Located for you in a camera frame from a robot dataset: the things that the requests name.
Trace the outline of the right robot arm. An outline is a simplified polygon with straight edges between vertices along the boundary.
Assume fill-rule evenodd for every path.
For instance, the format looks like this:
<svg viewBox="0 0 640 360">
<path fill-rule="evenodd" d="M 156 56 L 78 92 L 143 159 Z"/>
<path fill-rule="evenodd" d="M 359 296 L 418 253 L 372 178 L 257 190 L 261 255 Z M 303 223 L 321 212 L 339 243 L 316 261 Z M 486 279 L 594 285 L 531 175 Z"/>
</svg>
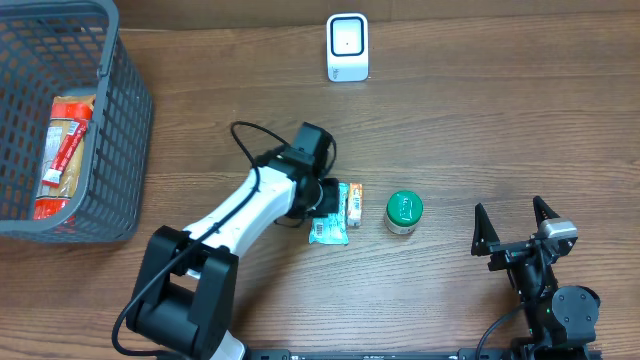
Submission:
<svg viewBox="0 0 640 360">
<path fill-rule="evenodd" d="M 570 253 L 578 240 L 574 223 L 553 211 L 539 196 L 532 200 L 537 231 L 527 240 L 503 244 L 482 204 L 474 209 L 473 256 L 488 256 L 488 269 L 504 270 L 520 303 L 496 320 L 480 338 L 475 359 L 599 359 L 588 345 L 596 340 L 595 325 L 601 299 L 585 286 L 559 286 L 552 266 Z M 511 341 L 507 349 L 484 349 L 490 335 L 523 313 L 527 337 Z"/>
</svg>

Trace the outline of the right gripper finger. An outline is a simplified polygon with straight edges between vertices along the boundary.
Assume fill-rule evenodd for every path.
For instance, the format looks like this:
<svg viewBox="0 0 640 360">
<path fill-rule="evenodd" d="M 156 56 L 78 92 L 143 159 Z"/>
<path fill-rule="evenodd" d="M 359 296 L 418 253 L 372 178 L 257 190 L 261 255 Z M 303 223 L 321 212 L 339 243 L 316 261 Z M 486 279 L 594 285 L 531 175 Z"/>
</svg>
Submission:
<svg viewBox="0 0 640 360">
<path fill-rule="evenodd" d="M 482 203 L 478 203 L 474 208 L 474 224 L 471 254 L 474 256 L 490 255 L 493 248 L 500 244 L 500 239 Z"/>
<path fill-rule="evenodd" d="M 546 220 L 559 218 L 559 215 L 540 196 L 533 198 L 533 208 L 537 227 Z"/>
</svg>

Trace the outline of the white barcode scanner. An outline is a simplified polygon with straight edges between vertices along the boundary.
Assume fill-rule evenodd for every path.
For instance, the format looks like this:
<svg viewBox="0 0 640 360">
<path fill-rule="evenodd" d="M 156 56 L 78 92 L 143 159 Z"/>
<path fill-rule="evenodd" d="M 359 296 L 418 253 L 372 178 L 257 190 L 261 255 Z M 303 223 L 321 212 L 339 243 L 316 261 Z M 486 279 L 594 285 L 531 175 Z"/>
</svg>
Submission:
<svg viewBox="0 0 640 360">
<path fill-rule="evenodd" d="M 368 19 L 339 13 L 326 22 L 327 77 L 331 82 L 360 82 L 369 76 Z"/>
</svg>

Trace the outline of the teal snack packet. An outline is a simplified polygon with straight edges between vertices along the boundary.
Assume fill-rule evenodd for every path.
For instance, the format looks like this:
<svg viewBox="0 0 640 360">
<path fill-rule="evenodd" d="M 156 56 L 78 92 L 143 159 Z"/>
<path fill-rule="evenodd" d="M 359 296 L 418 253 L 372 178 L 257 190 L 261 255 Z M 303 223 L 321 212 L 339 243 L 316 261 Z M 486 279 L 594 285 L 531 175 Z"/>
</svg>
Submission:
<svg viewBox="0 0 640 360">
<path fill-rule="evenodd" d="M 314 218 L 309 232 L 309 243 L 323 245 L 347 245 L 347 199 L 349 185 L 339 184 L 339 208 L 337 213 L 325 218 Z"/>
</svg>

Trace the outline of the small orange white box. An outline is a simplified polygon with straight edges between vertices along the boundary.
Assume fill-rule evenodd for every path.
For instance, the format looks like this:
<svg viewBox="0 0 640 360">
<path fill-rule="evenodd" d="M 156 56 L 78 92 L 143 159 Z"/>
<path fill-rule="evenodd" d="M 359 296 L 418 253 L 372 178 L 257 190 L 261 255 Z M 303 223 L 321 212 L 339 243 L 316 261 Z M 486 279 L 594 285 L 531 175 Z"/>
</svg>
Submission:
<svg viewBox="0 0 640 360">
<path fill-rule="evenodd" d="M 363 186 L 360 183 L 350 183 L 347 199 L 347 224 L 359 227 L 362 222 Z"/>
</svg>

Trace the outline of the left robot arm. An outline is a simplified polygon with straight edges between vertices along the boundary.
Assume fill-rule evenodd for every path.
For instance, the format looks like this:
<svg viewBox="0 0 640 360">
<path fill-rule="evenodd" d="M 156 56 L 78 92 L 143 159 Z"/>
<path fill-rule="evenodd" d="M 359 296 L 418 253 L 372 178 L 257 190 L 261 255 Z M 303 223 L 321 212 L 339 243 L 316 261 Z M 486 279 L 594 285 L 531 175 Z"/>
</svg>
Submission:
<svg viewBox="0 0 640 360">
<path fill-rule="evenodd" d="M 334 137 L 303 123 L 292 142 L 250 156 L 246 180 L 211 213 L 182 230 L 158 228 L 114 323 L 114 349 L 152 359 L 250 358 L 230 332 L 240 259 L 282 217 L 302 224 L 338 212 L 339 182 L 329 175 L 336 157 Z"/>
</svg>

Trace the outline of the grey plastic mesh basket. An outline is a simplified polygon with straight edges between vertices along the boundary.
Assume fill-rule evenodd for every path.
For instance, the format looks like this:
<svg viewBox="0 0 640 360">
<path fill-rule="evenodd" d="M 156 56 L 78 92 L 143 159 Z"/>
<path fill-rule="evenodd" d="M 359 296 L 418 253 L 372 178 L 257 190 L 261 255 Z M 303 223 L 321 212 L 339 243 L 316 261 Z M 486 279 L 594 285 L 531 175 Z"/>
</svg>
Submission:
<svg viewBox="0 0 640 360">
<path fill-rule="evenodd" d="M 40 243 L 127 240 L 136 231 L 153 100 L 111 1 L 1 4 L 1 234 Z M 57 96 L 92 95 L 75 195 L 33 217 Z"/>
</svg>

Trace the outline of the red white stick packet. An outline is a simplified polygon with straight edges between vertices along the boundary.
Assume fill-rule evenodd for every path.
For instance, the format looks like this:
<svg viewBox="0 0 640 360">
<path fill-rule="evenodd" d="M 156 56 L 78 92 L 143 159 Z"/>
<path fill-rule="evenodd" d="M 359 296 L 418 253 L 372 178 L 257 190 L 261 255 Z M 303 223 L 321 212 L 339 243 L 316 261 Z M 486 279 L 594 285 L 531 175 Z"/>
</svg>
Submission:
<svg viewBox="0 0 640 360">
<path fill-rule="evenodd" d="M 51 166 L 47 169 L 42 178 L 42 183 L 44 185 L 54 188 L 57 188 L 60 185 L 61 177 L 79 146 L 86 130 L 86 120 L 74 119 L 70 122 L 69 129 L 61 142 L 57 154 L 54 157 Z"/>
</svg>

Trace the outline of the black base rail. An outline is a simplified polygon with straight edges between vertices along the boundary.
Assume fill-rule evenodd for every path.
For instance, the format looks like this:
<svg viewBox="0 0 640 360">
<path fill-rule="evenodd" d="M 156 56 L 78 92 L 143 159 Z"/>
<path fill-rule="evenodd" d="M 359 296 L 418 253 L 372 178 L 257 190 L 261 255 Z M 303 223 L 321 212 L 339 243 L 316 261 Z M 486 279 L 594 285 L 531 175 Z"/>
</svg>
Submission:
<svg viewBox="0 0 640 360">
<path fill-rule="evenodd" d="M 461 348 L 449 352 L 291 352 L 287 349 L 253 349 L 245 359 L 251 360 L 473 360 L 475 348 Z M 526 356 L 511 355 L 508 349 L 483 349 L 481 360 L 527 359 Z M 535 359 L 603 359 L 600 351 L 590 351 L 585 355 L 582 349 L 575 351 L 536 352 Z"/>
</svg>

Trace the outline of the green lid white jar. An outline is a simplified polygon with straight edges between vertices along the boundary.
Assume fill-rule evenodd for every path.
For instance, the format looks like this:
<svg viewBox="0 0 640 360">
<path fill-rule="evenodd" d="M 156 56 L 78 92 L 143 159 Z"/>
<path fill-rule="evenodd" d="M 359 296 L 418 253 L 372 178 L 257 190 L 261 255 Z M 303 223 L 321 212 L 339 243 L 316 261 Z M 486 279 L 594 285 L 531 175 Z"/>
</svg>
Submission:
<svg viewBox="0 0 640 360">
<path fill-rule="evenodd" d="M 387 202 L 384 222 L 391 232 L 408 235 L 418 226 L 423 211 L 423 202 L 415 192 L 398 191 Z"/>
</svg>

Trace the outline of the orange noodle packet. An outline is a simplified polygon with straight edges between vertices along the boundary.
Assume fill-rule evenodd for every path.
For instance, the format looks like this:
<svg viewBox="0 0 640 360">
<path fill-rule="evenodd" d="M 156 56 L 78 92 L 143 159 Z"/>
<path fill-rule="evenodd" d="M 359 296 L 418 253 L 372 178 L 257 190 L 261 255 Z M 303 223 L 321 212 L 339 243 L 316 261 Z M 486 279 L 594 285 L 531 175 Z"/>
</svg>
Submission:
<svg viewBox="0 0 640 360">
<path fill-rule="evenodd" d="M 56 96 L 50 113 L 33 219 L 59 213 L 74 196 L 95 95 Z"/>
</svg>

